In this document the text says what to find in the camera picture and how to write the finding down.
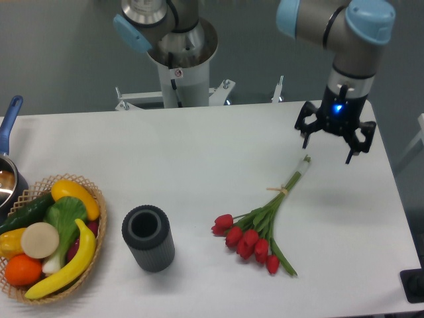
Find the white table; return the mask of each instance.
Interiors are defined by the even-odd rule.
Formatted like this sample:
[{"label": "white table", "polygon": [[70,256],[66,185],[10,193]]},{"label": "white table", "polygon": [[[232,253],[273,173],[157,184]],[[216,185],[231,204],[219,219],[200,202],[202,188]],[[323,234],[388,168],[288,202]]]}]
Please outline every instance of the white table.
[{"label": "white table", "polygon": [[[418,268],[379,131],[345,165],[342,138],[318,132],[307,151],[293,128],[299,103],[22,116],[11,159],[30,184],[81,174],[107,201],[99,263],[67,300],[29,307],[0,295],[2,317],[336,317],[415,311],[399,272]],[[373,119],[369,104],[362,120]],[[276,240],[299,274],[274,277],[230,252],[210,228],[260,207],[308,153],[313,163],[283,203]],[[172,265],[143,272],[121,236],[124,216],[167,213]]]}]

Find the saucepan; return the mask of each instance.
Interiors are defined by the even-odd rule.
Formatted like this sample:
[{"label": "saucepan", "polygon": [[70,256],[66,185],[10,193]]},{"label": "saucepan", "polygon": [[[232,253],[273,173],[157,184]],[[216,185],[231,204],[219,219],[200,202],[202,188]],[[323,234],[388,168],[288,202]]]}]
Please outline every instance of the saucepan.
[{"label": "saucepan", "polygon": [[7,218],[7,214],[14,202],[17,201],[25,189],[28,189],[27,181],[8,157],[9,137],[22,103],[22,96],[14,96],[12,98],[0,126],[0,224]]}]

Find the red tulip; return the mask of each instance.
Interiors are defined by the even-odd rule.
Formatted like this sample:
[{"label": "red tulip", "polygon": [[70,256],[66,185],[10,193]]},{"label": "red tulip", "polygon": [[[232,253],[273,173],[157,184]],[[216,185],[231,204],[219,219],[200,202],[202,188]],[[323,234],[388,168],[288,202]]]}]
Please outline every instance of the red tulip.
[{"label": "red tulip", "polygon": [[265,264],[266,259],[268,257],[268,249],[269,244],[265,238],[259,239],[258,242],[255,244],[254,255],[259,263]]},{"label": "red tulip", "polygon": [[225,232],[227,229],[224,229],[223,227],[219,227],[219,226],[217,226],[217,225],[214,225],[214,226],[212,226],[211,230],[212,230],[212,233],[213,233],[213,234],[215,234],[215,235],[219,235],[219,236],[223,236],[223,235],[224,235],[224,232]]},{"label": "red tulip", "polygon": [[215,220],[215,224],[218,227],[222,227],[224,229],[229,229],[230,227],[232,227],[233,225],[233,217],[231,216],[231,214],[224,214],[221,215],[220,217],[217,217],[217,219]]},{"label": "red tulip", "polygon": [[237,254],[247,260],[249,257],[252,256],[253,252],[254,246],[247,245],[244,238],[241,238],[237,244]]},{"label": "red tulip", "polygon": [[232,227],[225,239],[225,244],[228,247],[236,247],[239,240],[243,237],[243,232],[239,227]]},{"label": "red tulip", "polygon": [[247,230],[243,236],[247,246],[251,247],[256,244],[259,240],[259,234],[255,230]]},{"label": "red tulip", "polygon": [[269,273],[275,274],[278,270],[278,266],[280,266],[280,260],[278,260],[277,256],[269,255],[266,259],[266,268]]}]

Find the orange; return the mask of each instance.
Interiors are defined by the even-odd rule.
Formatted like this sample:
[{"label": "orange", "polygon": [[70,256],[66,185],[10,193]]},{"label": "orange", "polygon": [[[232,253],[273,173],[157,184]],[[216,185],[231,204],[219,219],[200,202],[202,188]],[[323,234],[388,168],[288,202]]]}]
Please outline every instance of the orange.
[{"label": "orange", "polygon": [[25,286],[35,283],[41,276],[41,261],[25,254],[14,256],[7,263],[5,278],[14,286]]}]

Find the wicker basket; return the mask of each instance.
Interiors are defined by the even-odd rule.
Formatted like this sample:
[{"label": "wicker basket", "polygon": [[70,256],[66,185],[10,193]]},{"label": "wicker basket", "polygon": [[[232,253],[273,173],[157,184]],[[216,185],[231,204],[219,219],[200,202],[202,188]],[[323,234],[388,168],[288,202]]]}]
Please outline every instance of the wicker basket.
[{"label": "wicker basket", "polygon": [[7,260],[5,258],[0,258],[1,291],[6,293],[10,298],[16,299],[17,301],[21,303],[26,303],[29,305],[44,305],[46,303],[52,303],[54,301],[58,301],[58,300],[64,299],[65,297],[68,297],[72,292],[77,290],[82,285],[82,283],[85,281],[85,279],[88,277],[89,273],[93,269],[95,261],[99,257],[99,252],[101,249],[101,245],[103,243],[103,238],[105,237],[106,224],[107,224],[105,199],[103,198],[103,195],[101,191],[97,188],[97,186],[82,176],[75,176],[75,175],[69,175],[69,174],[65,174],[64,176],[57,175],[57,176],[50,176],[49,178],[44,178],[41,182],[36,182],[28,190],[25,190],[23,195],[18,198],[18,201],[15,202],[9,214],[14,213],[19,207],[22,207],[23,205],[27,204],[29,201],[35,199],[36,197],[46,192],[49,192],[52,185],[56,181],[61,179],[72,180],[81,184],[94,197],[97,204],[99,205],[100,220],[99,220],[99,232],[97,235],[97,246],[96,246],[95,254],[87,270],[85,270],[85,272],[78,278],[78,280],[71,287],[69,287],[65,291],[53,293],[42,299],[37,299],[37,300],[29,300],[25,298],[25,293],[27,292],[28,288],[16,288],[14,286],[11,286],[6,281],[5,267],[7,264]]}]

